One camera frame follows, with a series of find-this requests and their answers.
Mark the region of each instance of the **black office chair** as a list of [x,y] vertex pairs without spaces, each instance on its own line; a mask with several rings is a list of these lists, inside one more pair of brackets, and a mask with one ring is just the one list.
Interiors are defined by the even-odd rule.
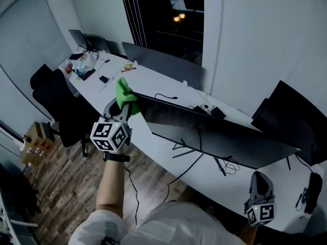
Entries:
[[93,124],[100,114],[86,101],[76,98],[61,70],[51,71],[45,64],[31,77],[33,98],[59,122],[59,133],[64,147],[82,141],[83,156],[87,157],[86,135],[91,133]]

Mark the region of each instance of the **wrist strap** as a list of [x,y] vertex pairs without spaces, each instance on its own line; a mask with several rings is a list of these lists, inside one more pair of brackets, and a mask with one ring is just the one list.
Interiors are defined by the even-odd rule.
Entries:
[[113,154],[105,152],[103,156],[104,161],[119,161],[119,162],[129,162],[130,157],[124,154]]

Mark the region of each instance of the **green rag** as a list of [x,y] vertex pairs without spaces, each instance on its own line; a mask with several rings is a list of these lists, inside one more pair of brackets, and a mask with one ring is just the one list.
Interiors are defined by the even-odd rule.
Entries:
[[[131,88],[128,87],[124,77],[118,79],[116,84],[116,101],[120,109],[126,102],[134,102],[137,100],[137,97],[133,94]],[[136,103],[132,103],[132,112],[131,115],[139,113],[139,107]]]

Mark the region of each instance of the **white shirt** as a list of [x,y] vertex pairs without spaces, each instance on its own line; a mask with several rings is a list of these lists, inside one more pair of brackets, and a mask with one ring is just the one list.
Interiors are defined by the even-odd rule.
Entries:
[[115,213],[97,210],[73,233],[69,245],[244,245],[215,218],[191,203],[162,203],[147,215],[133,231]]

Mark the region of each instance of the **desk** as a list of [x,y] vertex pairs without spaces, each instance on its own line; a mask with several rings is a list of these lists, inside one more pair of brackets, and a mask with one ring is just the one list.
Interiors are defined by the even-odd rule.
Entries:
[[[7,229],[6,234],[11,235],[10,242],[13,245],[37,245],[37,242],[33,238],[33,234],[25,226],[22,226],[24,224],[28,226],[29,224],[22,222],[22,217],[16,212],[14,206],[9,206],[6,203],[6,197],[8,197],[8,194],[6,193],[6,191],[0,188],[0,210],[2,210],[1,218],[3,224],[6,226]],[[18,221],[22,225],[17,225],[15,221],[12,222],[13,219]]]
[[[256,130],[250,124],[252,122],[250,117],[218,99],[191,87],[183,87],[182,83],[143,66],[138,66],[136,70],[121,73],[120,70],[128,63],[128,60],[105,53],[101,53],[101,57],[104,60],[110,59],[110,62],[104,64],[100,70],[100,75],[114,77],[108,84],[103,84],[96,73],[86,81],[77,81],[77,76],[74,73],[68,75],[62,66],[59,67],[73,86],[100,113],[103,113],[105,106],[115,97],[115,85],[118,78],[125,77],[129,87],[135,92],[151,97],[154,97],[156,93],[171,97],[177,96],[178,99],[176,100],[166,98],[162,98],[162,100],[185,107],[201,105],[208,101],[226,114],[226,120]],[[102,61],[98,61],[96,68],[99,68],[101,64]],[[193,152],[172,159],[172,156],[183,153],[186,149],[173,151],[174,143],[153,135],[140,113],[132,116],[128,124],[133,129],[132,143],[177,177],[200,155],[199,152]],[[286,159],[263,167],[259,171],[272,181],[277,206],[275,220],[266,226],[287,233],[297,233],[304,231],[310,219],[310,215],[300,219],[305,214],[305,206],[298,212],[295,209],[295,204],[304,187],[308,187],[311,172],[294,155],[290,156],[289,159],[290,171]],[[312,170],[323,177],[324,170],[321,166],[314,165]],[[218,170],[214,159],[209,155],[203,155],[181,180],[213,201],[244,216],[244,203],[250,197],[249,188],[253,172],[253,169],[241,166],[241,170],[235,175],[224,177]]]

